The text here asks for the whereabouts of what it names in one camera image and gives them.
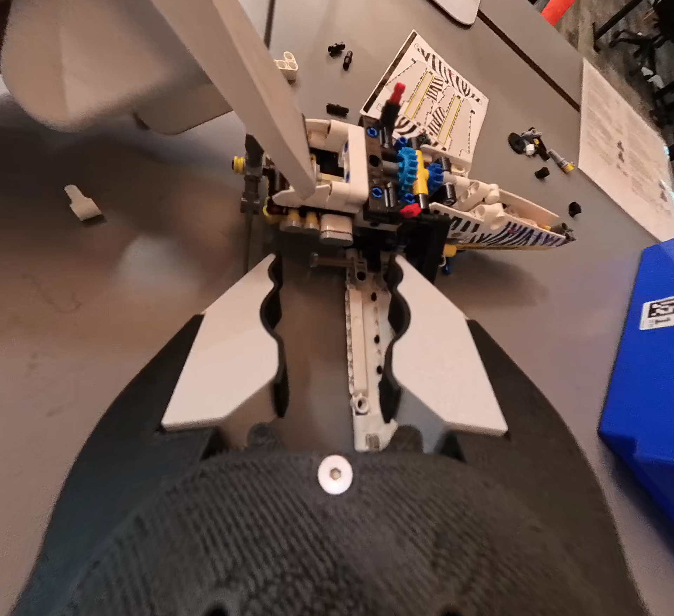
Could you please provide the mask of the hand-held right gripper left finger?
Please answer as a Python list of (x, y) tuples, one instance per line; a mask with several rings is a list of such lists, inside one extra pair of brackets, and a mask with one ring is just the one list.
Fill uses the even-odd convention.
[(285, 416), (282, 258), (270, 253), (201, 313), (198, 332), (162, 419), (167, 432), (248, 433)]

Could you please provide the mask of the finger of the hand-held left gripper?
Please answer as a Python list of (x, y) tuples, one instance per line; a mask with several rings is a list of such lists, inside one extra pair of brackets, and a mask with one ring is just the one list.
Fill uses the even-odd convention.
[(134, 115), (176, 135), (232, 111), (150, 0), (11, 0), (1, 74), (60, 132)]
[(299, 196), (311, 196), (305, 120), (239, 0), (150, 1)]

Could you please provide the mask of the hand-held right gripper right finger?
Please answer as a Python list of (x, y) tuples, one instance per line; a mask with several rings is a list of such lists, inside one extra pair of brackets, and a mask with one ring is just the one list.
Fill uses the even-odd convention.
[(385, 283), (393, 337), (378, 384), (383, 418), (416, 429), (426, 453), (450, 432), (505, 436), (466, 316), (403, 256), (392, 256)]

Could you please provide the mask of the zebra striped lego helicopter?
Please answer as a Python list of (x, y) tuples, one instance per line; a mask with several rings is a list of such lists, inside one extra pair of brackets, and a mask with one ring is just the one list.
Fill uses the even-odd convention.
[(393, 135), (405, 85), (397, 83), (379, 119), (306, 119), (316, 190), (301, 198), (257, 140), (232, 159), (243, 176), (240, 211), (250, 234), (262, 215), (279, 231), (362, 253), (367, 269), (383, 271), (384, 255), (400, 253), (431, 283), (466, 250), (551, 250), (576, 240), (560, 217), (470, 177), (430, 147), (425, 135)]

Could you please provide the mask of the small white lego piece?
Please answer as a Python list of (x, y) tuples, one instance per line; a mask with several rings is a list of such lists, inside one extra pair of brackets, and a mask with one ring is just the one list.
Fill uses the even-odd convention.
[(74, 184), (66, 185), (64, 192), (69, 198), (72, 212), (80, 222), (89, 223), (104, 217), (103, 212), (94, 200), (85, 196), (78, 186)]

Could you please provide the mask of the blue storage bin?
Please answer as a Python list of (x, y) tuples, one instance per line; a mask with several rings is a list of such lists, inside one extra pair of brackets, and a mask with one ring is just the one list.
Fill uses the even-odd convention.
[(673, 240), (641, 255), (598, 435), (673, 521)]

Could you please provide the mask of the zebra sticker sheet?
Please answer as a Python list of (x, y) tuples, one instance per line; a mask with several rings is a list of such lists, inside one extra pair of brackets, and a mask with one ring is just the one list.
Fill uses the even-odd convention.
[(405, 85), (394, 124), (395, 138), (425, 135), (432, 149), (469, 171), (488, 98), (417, 32), (411, 31), (360, 109), (379, 119), (397, 83)]

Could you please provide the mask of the white paper sheet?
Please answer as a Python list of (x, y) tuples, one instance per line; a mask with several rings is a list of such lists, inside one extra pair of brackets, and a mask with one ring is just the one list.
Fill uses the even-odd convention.
[(584, 59), (578, 167), (661, 242), (673, 238), (673, 179), (661, 136)]

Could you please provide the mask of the black office chair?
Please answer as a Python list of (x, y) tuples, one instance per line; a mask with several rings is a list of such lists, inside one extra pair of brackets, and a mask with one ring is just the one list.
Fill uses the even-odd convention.
[(660, 128), (673, 125), (673, 76), (664, 81), (658, 64), (666, 73), (673, 73), (673, 0), (654, 0), (653, 29), (649, 33), (627, 29), (615, 31), (609, 48), (630, 46), (635, 65), (628, 75), (639, 77), (652, 89), (650, 117)]

